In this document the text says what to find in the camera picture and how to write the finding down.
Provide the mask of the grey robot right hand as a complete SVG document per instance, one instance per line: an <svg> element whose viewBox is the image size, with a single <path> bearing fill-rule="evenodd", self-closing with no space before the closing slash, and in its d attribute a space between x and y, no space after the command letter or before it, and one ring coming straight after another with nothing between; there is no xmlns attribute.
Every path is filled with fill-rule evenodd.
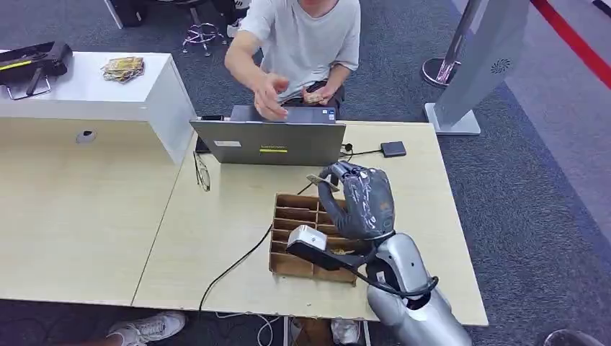
<svg viewBox="0 0 611 346"><path fill-rule="evenodd" d="M346 207L332 194L327 177L342 185ZM382 169L338 161L319 174L318 197L339 234L346 239L384 239L395 234L395 208L391 185Z"/></svg>

